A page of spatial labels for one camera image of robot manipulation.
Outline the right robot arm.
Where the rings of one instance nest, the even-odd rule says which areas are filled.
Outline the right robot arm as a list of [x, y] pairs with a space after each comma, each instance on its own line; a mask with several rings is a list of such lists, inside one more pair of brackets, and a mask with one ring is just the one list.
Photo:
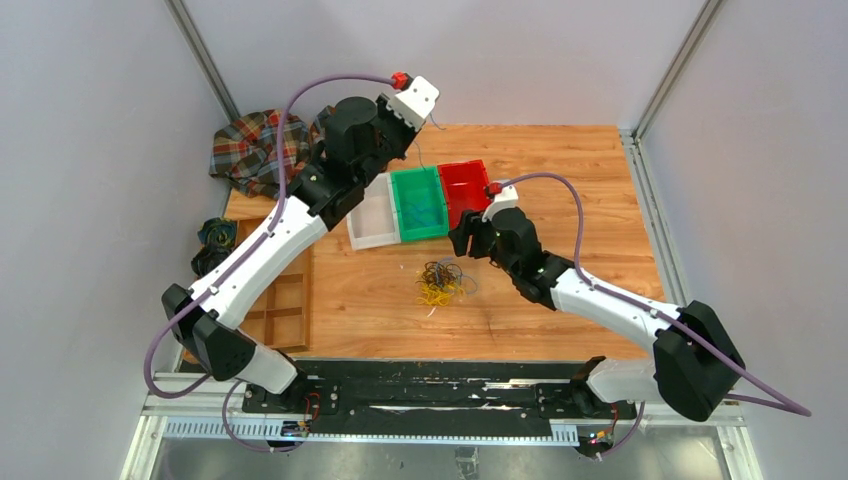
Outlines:
[[531, 303], [573, 313], [612, 330], [653, 358], [643, 382], [614, 388], [613, 364], [600, 360], [571, 390], [574, 408], [595, 417], [618, 400], [661, 399], [681, 416], [709, 419], [740, 378], [744, 362], [715, 310], [649, 300], [589, 275], [576, 262], [542, 248], [534, 224], [518, 207], [486, 218], [466, 210], [448, 233], [458, 256], [486, 259], [504, 271]]

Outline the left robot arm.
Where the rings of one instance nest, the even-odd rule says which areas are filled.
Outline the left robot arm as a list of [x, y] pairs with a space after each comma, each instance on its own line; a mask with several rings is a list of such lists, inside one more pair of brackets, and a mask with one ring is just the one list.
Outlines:
[[283, 413], [298, 411], [306, 386], [295, 363], [239, 329], [260, 294], [303, 251], [343, 220], [389, 162], [402, 159], [438, 96], [420, 87], [375, 100], [340, 101], [323, 142], [288, 183], [260, 226], [219, 266], [162, 296], [168, 333], [218, 381], [236, 378], [268, 391]]

